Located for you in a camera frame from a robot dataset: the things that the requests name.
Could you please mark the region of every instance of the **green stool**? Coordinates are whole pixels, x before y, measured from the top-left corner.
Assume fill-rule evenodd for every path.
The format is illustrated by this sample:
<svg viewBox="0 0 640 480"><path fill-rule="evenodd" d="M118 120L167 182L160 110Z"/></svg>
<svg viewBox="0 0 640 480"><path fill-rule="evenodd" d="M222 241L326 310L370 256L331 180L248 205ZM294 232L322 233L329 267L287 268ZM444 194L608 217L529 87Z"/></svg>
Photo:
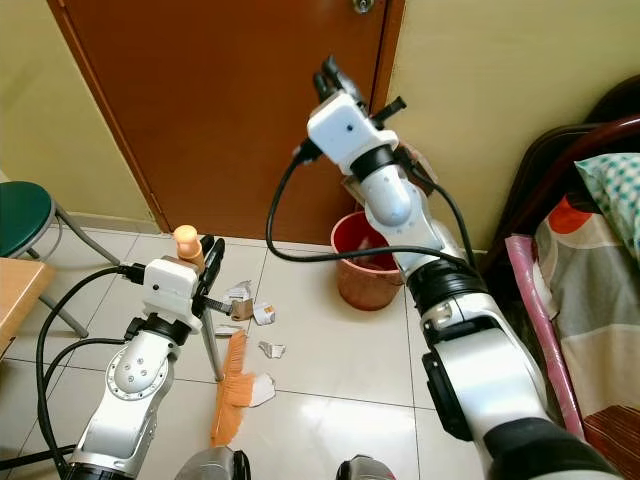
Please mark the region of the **green stool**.
<svg viewBox="0 0 640 480"><path fill-rule="evenodd" d="M58 238L51 251L41 257L32 246L42 237L54 219L58 222ZM40 185L30 182L0 183L0 257L16 258L28 253L32 258L45 261L60 243L60 220L66 223L80 240L109 262L120 265L120 260L89 238ZM49 308L56 304L47 295L41 295L40 300ZM80 337L84 338L89 334L66 310L60 310L58 315Z"/></svg>

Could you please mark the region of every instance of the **pillow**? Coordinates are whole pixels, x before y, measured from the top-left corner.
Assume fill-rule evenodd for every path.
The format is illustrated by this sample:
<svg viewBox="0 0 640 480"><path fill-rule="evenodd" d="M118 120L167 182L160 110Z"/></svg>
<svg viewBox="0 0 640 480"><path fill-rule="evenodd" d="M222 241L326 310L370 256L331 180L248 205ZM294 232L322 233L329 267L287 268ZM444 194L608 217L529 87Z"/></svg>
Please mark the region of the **pillow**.
<svg viewBox="0 0 640 480"><path fill-rule="evenodd" d="M640 262L640 153L607 153L576 167L602 214Z"/></svg>

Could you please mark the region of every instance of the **stool seat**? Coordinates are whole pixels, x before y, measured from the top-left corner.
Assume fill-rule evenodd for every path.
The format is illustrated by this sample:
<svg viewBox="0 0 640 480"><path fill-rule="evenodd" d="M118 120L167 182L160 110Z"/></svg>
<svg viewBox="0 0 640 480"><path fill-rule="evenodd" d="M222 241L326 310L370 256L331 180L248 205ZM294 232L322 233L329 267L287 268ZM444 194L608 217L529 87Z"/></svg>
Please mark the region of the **stool seat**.
<svg viewBox="0 0 640 480"><path fill-rule="evenodd" d="M51 195L31 182L0 183L0 257L27 245L55 214Z"/></svg>

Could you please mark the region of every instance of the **brush bristles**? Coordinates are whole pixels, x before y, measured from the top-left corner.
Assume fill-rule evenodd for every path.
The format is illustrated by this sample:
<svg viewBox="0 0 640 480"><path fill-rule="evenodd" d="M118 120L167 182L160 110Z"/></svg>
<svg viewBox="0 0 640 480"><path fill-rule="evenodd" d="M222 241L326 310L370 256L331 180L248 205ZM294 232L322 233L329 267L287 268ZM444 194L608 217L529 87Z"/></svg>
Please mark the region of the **brush bristles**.
<svg viewBox="0 0 640 480"><path fill-rule="evenodd" d="M218 383L216 413L211 429L211 445L228 445L242 422L242 409L251 403L253 374L242 373L247 335L244 330L229 339L224 361L224 380Z"/></svg>

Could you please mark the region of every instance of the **white tile floor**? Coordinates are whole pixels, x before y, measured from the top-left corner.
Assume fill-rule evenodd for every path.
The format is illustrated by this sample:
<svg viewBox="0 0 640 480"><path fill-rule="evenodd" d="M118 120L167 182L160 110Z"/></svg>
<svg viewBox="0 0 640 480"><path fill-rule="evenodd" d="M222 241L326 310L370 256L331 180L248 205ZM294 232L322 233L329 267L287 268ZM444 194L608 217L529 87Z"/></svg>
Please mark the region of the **white tile floor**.
<svg viewBox="0 0 640 480"><path fill-rule="evenodd" d="M167 235L88 230L119 258L148 262L174 254ZM46 252L50 230L37 245ZM326 247L281 244L282 248L324 251ZM57 268L49 293L60 298L105 261L65 230L49 263ZM332 264L287 263L267 252L261 240L227 239L222 270L212 296L251 279L258 301L269 301L277 321L249 331L246 369L268 372L276 397L247 409L232 447L249 456L254 478L332 479L345 459L366 453L385 462L399 480L479 479L475 449L442 431L426 388L420 358L426 345L418 316L401 291L387 308L365 313L338 295ZM122 337L141 311L141 288L120 278L103 278L69 304L91 336ZM44 448L36 424L35 342L47 315L37 306L0 362L0 458ZM216 320L228 322L222 316ZM57 320L45 361L75 341ZM267 359L260 340L287 345L282 359ZM222 354L225 342L219 341ZM77 350L51 382L49 408L60 445L77 441L103 391L103 373L116 347ZM195 452L208 446L216 385L197 337L190 338L176 364L176 381L160 410L158 431L141 479L173 478ZM51 462L0 472L0 480L55 479Z"/></svg>

